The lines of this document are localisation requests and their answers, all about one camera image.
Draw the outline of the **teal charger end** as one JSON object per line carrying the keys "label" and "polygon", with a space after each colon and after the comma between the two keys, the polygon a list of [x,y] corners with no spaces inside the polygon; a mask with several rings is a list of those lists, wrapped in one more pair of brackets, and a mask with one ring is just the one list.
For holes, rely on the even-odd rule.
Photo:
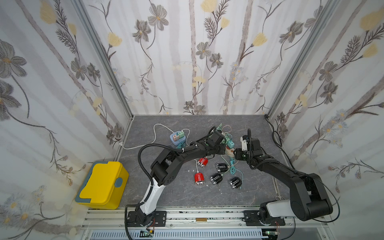
{"label": "teal charger end", "polygon": [[233,149],[234,146],[235,146],[235,143],[232,140],[227,141],[227,146],[228,146],[229,149]]}

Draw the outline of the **red shaver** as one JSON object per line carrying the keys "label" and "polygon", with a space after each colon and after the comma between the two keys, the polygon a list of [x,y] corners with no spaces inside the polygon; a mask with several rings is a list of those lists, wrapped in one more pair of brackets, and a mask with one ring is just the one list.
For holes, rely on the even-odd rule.
{"label": "red shaver", "polygon": [[207,165],[208,162],[209,160],[207,158],[200,158],[198,161],[198,166],[203,168]]}
{"label": "red shaver", "polygon": [[195,183],[196,185],[202,185],[205,182],[204,175],[202,173],[195,174]]}

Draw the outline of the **black shaver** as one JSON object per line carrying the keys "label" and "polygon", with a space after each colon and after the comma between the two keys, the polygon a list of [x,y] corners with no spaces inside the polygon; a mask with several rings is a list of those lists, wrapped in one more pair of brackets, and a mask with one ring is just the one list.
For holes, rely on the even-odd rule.
{"label": "black shaver", "polygon": [[229,170],[229,166],[225,163],[219,163],[216,165],[216,169],[219,174],[224,174]]}
{"label": "black shaver", "polygon": [[210,181],[212,182],[213,185],[217,185],[221,183],[223,180],[222,174],[216,173],[210,177]]}
{"label": "black shaver", "polygon": [[243,181],[239,177],[233,177],[229,181],[232,189],[240,189],[242,187]]}

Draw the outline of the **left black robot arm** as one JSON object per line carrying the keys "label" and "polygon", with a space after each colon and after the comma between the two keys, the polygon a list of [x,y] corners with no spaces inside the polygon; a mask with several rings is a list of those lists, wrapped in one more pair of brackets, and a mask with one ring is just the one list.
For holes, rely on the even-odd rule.
{"label": "left black robot arm", "polygon": [[[147,226],[150,224],[165,186],[176,179],[183,164],[194,159],[223,155],[226,148],[224,139],[225,136],[222,130],[212,127],[206,136],[191,142],[190,145],[182,149],[174,149],[155,143],[147,144],[140,148],[138,152],[138,163],[145,175],[149,178],[150,183],[143,199],[139,203],[127,205],[128,207],[135,207],[136,219],[140,225]],[[153,147],[163,150],[151,164],[151,171],[148,172],[142,162],[142,153],[144,150]]]}

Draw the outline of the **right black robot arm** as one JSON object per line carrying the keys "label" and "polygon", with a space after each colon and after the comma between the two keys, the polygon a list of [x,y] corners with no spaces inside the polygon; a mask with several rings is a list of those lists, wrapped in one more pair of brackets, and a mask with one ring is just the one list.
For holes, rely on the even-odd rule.
{"label": "right black robot arm", "polygon": [[252,132],[241,138],[242,147],[234,151],[235,159],[245,161],[252,170],[271,175],[290,190],[287,200],[275,200],[260,205],[259,221],[268,224],[284,217],[296,217],[301,221],[317,220],[331,215],[333,204],[330,191],[317,174],[294,170],[264,152],[260,141],[252,138]]}

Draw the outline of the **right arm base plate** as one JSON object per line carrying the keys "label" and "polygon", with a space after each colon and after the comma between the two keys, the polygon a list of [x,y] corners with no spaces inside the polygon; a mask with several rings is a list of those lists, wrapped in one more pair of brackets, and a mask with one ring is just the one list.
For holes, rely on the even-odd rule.
{"label": "right arm base plate", "polygon": [[285,226],[286,222],[283,217],[271,217],[267,212],[262,210],[256,211],[243,211],[244,217],[242,221],[246,223],[248,227],[280,227]]}

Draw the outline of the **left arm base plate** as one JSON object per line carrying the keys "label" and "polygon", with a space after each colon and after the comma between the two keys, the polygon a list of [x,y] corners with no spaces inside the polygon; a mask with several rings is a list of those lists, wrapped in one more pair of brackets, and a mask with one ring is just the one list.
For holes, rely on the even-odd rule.
{"label": "left arm base plate", "polygon": [[138,228],[138,227],[165,227],[167,220],[166,211],[154,211],[149,215],[130,211],[127,213],[125,219],[125,227]]}

